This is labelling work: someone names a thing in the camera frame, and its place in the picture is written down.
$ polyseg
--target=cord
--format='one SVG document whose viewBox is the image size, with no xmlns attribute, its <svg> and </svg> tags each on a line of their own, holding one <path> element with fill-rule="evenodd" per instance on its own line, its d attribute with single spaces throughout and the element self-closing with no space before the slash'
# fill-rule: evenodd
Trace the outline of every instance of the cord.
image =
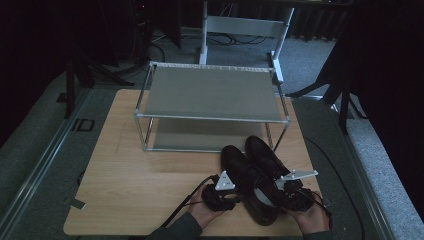
<svg viewBox="0 0 424 240">
<path fill-rule="evenodd" d="M 172 221 L 172 219 L 174 219 L 174 217 L 181 211 L 181 209 L 187 205 L 187 202 L 194 196 L 194 194 L 196 194 L 196 192 L 199 190 L 200 187 L 203 186 L 203 184 L 205 184 L 207 181 L 215 178 L 217 175 L 213 175 L 213 176 L 209 176 L 207 177 L 205 180 L 203 180 L 194 190 L 193 192 L 188 195 L 181 203 L 180 205 L 178 205 L 178 207 L 174 210 L 174 212 L 172 212 L 172 214 L 168 217 L 168 219 L 166 219 L 166 221 L 161 225 L 161 227 L 166 228 L 166 226 L 168 226 L 168 224 Z"/>
<path fill-rule="evenodd" d="M 355 214 L 358 218 L 359 221 L 359 225 L 361 227 L 361 239 L 365 239 L 365 230 L 364 230 L 364 222 L 359 214 L 359 210 L 356 207 L 355 203 L 353 202 L 352 196 L 350 196 L 349 191 L 347 190 L 346 185 L 344 184 L 339 172 L 336 170 L 336 167 L 334 166 L 334 164 L 331 162 L 330 157 L 324 152 L 324 150 L 317 144 L 315 143 L 313 140 L 311 140 L 308 137 L 303 136 L 304 139 L 306 139 L 307 141 L 309 141 L 310 143 L 312 143 L 323 155 L 324 157 L 327 159 L 327 162 L 330 164 L 331 168 L 333 169 L 334 173 L 337 175 L 337 178 L 340 181 L 340 184 L 342 185 L 347 197 L 349 198 L 350 203 L 352 204 L 353 210 L 355 211 Z"/>
</svg>

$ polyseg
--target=glass shelf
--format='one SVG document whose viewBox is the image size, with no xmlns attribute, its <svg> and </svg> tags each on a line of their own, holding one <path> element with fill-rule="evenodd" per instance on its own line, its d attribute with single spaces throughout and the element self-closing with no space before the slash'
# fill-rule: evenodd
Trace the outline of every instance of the glass shelf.
<svg viewBox="0 0 424 240">
<path fill-rule="evenodd" d="M 272 76 L 272 68 L 152 62 L 135 110 L 144 149 L 244 149 L 250 135 L 267 136 L 272 145 L 268 124 L 290 122 Z"/>
</svg>

